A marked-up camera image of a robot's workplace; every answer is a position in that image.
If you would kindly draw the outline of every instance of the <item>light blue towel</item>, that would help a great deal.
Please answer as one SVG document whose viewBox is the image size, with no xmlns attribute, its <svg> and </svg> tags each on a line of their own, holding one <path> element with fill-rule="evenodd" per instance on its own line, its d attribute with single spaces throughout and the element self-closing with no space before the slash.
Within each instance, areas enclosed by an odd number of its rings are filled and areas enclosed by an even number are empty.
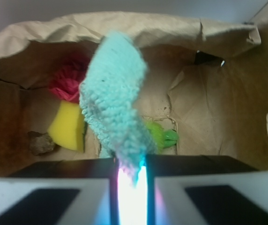
<svg viewBox="0 0 268 225">
<path fill-rule="evenodd" d="M 111 32 L 102 41 L 80 85 L 80 107 L 101 143 L 101 158 L 115 153 L 120 167 L 137 180 L 147 153 L 156 144 L 136 109 L 132 108 L 147 66 L 132 40 Z"/>
</svg>

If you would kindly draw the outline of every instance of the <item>yellow sponge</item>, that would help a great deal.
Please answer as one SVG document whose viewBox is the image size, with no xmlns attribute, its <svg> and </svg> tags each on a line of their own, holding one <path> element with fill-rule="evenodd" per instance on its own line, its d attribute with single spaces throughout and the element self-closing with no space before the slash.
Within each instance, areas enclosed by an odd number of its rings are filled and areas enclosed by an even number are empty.
<svg viewBox="0 0 268 225">
<path fill-rule="evenodd" d="M 84 151 L 85 126 L 79 105 L 61 101 L 48 133 L 57 145 L 70 150 Z"/>
</svg>

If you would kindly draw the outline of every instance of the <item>red tissue paper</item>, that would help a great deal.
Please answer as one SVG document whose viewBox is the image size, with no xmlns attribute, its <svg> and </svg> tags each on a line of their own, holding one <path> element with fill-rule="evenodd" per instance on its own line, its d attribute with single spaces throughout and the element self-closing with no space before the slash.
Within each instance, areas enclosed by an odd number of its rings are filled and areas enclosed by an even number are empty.
<svg viewBox="0 0 268 225">
<path fill-rule="evenodd" d="M 61 100 L 79 103 L 79 85 L 84 80 L 90 58 L 74 52 L 63 60 L 61 68 L 49 83 L 49 90 Z"/>
</svg>

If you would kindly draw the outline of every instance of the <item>small stone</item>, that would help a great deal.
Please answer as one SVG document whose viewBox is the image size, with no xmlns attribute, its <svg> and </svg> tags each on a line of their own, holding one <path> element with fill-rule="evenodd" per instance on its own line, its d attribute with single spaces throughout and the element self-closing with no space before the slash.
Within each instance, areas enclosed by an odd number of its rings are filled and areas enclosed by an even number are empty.
<svg viewBox="0 0 268 225">
<path fill-rule="evenodd" d="M 34 156 L 53 151 L 55 143 L 48 133 L 41 134 L 39 132 L 30 131 L 28 132 L 30 138 L 29 150 Z"/>
</svg>

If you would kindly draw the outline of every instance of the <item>white wall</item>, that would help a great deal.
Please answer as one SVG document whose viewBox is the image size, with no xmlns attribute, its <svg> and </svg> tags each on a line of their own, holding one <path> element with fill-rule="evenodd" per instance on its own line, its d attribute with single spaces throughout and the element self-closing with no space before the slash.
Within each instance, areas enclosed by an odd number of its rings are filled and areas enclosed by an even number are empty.
<svg viewBox="0 0 268 225">
<path fill-rule="evenodd" d="M 0 0 L 0 31 L 28 20 L 93 11 L 132 11 L 203 17 L 226 22 L 249 21 L 268 0 Z"/>
</svg>

